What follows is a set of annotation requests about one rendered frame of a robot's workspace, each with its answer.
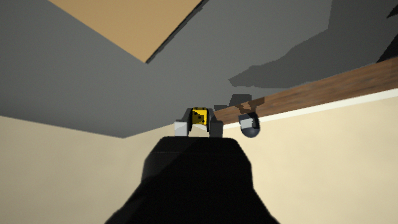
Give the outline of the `tan flat mat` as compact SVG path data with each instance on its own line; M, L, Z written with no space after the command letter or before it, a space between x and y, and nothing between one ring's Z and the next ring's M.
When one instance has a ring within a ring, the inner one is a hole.
M142 62L201 0L49 0Z

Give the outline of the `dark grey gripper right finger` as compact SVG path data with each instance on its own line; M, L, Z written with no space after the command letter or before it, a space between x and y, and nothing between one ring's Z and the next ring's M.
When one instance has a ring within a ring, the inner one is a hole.
M222 121L216 119L212 108L207 108L207 132L209 137L223 137L223 125Z

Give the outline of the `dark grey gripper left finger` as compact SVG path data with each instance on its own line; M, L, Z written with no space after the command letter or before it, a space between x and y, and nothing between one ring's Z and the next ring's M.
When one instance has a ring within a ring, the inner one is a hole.
M188 108L183 115L181 120L176 120L174 122L175 126L175 136L185 136L188 137L189 131L192 130L192 110L193 108Z

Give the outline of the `yellow die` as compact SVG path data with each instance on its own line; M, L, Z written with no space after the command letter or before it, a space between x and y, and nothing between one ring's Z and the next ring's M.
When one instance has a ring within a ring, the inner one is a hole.
M193 108L192 124L207 124L207 108L204 107Z

